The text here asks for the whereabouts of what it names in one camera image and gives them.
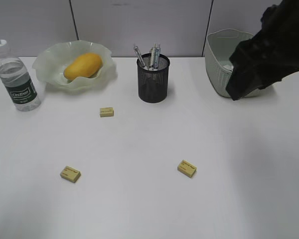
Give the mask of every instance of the white wavy bowl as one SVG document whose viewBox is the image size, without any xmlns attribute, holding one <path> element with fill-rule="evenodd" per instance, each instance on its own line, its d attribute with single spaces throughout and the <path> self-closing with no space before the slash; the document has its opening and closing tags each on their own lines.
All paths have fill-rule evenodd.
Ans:
<svg viewBox="0 0 299 239">
<path fill-rule="evenodd" d="M 65 68 L 78 56 L 93 52 L 102 58 L 103 66 L 92 77 L 77 77 L 69 82 L 63 75 Z M 40 53 L 32 65 L 39 81 L 50 83 L 59 88 L 78 90 L 94 86 L 100 82 L 116 77 L 115 63 L 111 51 L 101 44 L 88 41 L 58 43 Z"/>
</svg>

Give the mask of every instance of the gray wall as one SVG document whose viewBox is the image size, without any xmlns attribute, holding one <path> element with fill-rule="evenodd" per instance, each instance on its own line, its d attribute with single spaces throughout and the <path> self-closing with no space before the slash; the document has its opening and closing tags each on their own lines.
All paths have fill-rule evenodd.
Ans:
<svg viewBox="0 0 299 239">
<path fill-rule="evenodd" d="M 18 56 L 76 40 L 69 0 L 0 0 L 0 39 Z"/>
<path fill-rule="evenodd" d="M 154 42 L 168 56 L 201 56 L 208 33 L 224 28 L 256 33 L 267 7 L 281 0 L 71 0 L 78 36 L 108 47 L 113 56 L 134 56 Z M 14 54 L 37 56 L 76 40 L 69 0 L 0 0 L 0 38 Z"/>
<path fill-rule="evenodd" d="M 214 0 L 209 33 L 226 28 L 256 34 L 265 10 L 282 0 Z"/>
<path fill-rule="evenodd" d="M 78 35 L 114 56 L 149 53 L 155 42 L 168 56 L 201 56 L 211 0 L 72 0 Z"/>
</svg>

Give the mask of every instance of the bottle label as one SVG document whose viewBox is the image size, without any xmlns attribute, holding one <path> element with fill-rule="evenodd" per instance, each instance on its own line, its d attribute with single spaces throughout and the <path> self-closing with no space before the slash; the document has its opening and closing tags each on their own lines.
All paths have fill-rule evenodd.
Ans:
<svg viewBox="0 0 299 239">
<path fill-rule="evenodd" d="M 21 86 L 6 86 L 5 88 L 8 91 L 13 103 L 18 105 L 29 103 L 37 96 L 37 92 L 35 91 L 31 78 L 29 78 L 29 80 Z"/>
</svg>

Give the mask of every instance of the bottle cap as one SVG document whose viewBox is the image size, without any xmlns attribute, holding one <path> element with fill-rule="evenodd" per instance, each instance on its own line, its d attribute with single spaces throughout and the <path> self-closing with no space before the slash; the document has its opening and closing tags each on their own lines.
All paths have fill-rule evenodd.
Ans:
<svg viewBox="0 0 299 239">
<path fill-rule="evenodd" d="M 6 40 L 0 40 L 0 53 L 10 51 L 10 47 Z"/>
</svg>

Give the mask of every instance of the pen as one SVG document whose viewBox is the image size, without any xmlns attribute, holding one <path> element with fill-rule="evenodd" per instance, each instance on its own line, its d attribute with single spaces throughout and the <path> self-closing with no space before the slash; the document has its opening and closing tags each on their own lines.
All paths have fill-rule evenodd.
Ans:
<svg viewBox="0 0 299 239">
<path fill-rule="evenodd" d="M 141 63 L 141 66 L 144 68 L 144 69 L 148 69 L 147 68 L 147 66 L 145 65 L 145 62 L 144 62 L 144 60 L 143 60 L 143 58 L 142 58 L 142 54 L 141 54 L 141 52 L 140 52 L 140 49 L 139 49 L 139 47 L 138 46 L 136 46 L 135 44 L 134 44 L 134 51 L 135 51 L 135 54 L 136 54 L 136 56 L 138 57 L 138 59 L 139 59 L 139 61 L 140 61 L 140 63 Z"/>
<path fill-rule="evenodd" d="M 155 43 L 154 47 L 151 49 L 151 57 L 150 57 L 150 67 L 154 70 L 158 69 L 159 63 L 159 55 L 160 55 L 160 44 Z"/>
</svg>

